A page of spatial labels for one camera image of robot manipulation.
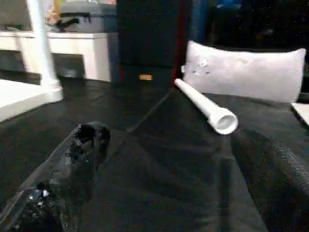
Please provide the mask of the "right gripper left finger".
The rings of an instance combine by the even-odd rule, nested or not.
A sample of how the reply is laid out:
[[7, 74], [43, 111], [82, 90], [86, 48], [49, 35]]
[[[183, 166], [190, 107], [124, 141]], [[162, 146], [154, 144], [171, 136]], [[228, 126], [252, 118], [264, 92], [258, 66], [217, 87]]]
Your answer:
[[78, 125], [1, 209], [0, 230], [78, 232], [110, 139], [103, 123]]

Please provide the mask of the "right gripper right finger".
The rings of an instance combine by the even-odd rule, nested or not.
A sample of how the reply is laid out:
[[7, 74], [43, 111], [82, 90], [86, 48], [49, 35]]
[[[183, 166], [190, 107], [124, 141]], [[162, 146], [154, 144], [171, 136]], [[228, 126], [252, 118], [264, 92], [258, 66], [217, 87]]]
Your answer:
[[309, 165], [281, 141], [252, 131], [232, 135], [232, 153], [270, 232], [309, 230]]

